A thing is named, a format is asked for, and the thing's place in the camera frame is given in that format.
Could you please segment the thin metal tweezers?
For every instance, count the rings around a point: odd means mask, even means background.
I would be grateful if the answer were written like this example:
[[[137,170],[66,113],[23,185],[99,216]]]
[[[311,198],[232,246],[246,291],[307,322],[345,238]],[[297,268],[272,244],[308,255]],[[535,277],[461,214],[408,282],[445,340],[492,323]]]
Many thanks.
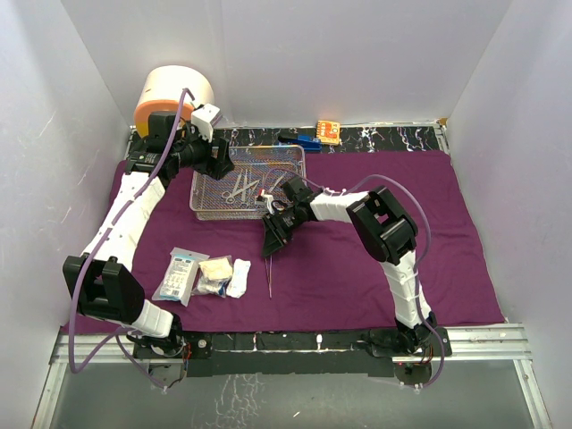
[[[265,259],[265,272],[266,272],[266,279],[267,279],[267,289],[269,299],[272,299],[273,292],[272,292],[272,267],[273,267],[273,259],[272,256],[269,256]]]

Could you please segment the wire mesh metal tray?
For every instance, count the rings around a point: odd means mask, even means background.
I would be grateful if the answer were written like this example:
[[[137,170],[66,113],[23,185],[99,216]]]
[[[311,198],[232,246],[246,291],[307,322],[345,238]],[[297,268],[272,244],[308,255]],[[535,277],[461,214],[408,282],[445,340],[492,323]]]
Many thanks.
[[[256,198],[261,190],[287,200],[282,184],[306,174],[304,149],[296,145],[232,147],[234,170],[216,181],[194,173],[189,208],[200,221],[256,220],[266,212]]]

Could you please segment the beige bandage roll packet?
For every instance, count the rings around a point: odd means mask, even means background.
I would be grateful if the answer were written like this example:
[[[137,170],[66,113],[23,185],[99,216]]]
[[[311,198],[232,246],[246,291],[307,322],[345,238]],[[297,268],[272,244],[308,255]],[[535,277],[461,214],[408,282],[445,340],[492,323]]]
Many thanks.
[[[199,263],[201,273],[209,281],[223,281],[233,275],[233,265],[228,257],[207,259]]]

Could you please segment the small blue white packet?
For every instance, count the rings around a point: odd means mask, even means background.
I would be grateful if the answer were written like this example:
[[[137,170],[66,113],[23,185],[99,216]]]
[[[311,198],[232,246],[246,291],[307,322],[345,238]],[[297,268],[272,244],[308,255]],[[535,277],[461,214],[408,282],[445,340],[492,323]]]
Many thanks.
[[[231,282],[231,278],[212,280],[201,275],[196,285],[191,291],[192,296],[214,295],[225,298],[227,295],[227,287]]]

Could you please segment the purple cloth wrap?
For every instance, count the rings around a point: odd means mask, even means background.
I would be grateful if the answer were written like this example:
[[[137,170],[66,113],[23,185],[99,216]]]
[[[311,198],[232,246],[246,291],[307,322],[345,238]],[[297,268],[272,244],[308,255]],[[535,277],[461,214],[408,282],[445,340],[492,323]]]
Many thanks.
[[[382,176],[418,225],[419,277],[440,324],[503,321],[477,229],[450,158],[421,152],[312,154],[311,181],[331,189],[373,189]],[[147,295],[164,276],[173,248],[248,260],[248,288],[239,299],[194,297],[185,307],[165,301],[183,327],[199,332],[325,331],[392,327],[394,305],[383,269],[351,224],[305,223],[273,255],[269,299],[259,221],[200,221],[189,208],[193,173],[181,171],[154,209],[139,240],[132,274]]]

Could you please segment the round white drawer box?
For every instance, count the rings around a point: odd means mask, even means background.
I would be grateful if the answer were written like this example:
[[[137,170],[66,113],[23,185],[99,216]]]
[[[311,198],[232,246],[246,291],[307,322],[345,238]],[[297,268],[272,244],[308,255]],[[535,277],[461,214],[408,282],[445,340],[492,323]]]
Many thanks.
[[[155,112],[176,112],[182,91],[187,88],[181,117],[191,119],[191,113],[200,105],[213,105],[215,94],[208,79],[199,71],[187,66],[164,65],[151,71],[136,105],[133,119],[141,138],[148,134],[148,118]]]

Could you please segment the white gauze packet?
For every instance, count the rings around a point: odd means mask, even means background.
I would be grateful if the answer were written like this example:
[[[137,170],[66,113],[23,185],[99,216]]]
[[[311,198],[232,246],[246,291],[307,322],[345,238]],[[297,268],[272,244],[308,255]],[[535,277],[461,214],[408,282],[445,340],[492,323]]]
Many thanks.
[[[170,263],[152,300],[178,302],[186,307],[197,279],[199,264],[206,261],[209,255],[183,248],[173,248],[170,255]]]

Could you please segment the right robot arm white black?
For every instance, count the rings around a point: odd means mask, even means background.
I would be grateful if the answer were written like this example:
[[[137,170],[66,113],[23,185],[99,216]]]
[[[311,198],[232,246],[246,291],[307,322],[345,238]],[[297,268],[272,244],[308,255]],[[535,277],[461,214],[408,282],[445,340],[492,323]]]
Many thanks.
[[[406,209],[384,187],[374,190],[334,194],[311,190],[295,177],[282,189],[286,203],[261,192],[257,201],[265,203],[262,216],[265,240],[262,256],[269,257],[285,247],[303,223],[335,221],[353,225],[367,254],[377,261],[387,279],[394,302],[398,349],[416,355],[432,341],[446,356],[444,338],[437,332],[434,312],[427,303],[418,274],[416,236],[418,228]]]

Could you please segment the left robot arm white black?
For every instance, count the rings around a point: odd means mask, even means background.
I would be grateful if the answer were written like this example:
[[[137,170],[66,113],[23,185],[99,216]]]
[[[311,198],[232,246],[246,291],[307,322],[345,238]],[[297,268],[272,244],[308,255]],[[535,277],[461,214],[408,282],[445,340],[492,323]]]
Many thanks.
[[[149,115],[148,134],[134,138],[119,191],[97,235],[80,256],[63,263],[72,299],[70,328],[82,315],[117,324],[130,341],[167,357],[182,351],[181,319],[151,303],[131,269],[147,222],[180,170],[215,180],[233,170],[228,141],[214,136],[220,115],[210,104],[195,109],[188,120],[173,112]]]

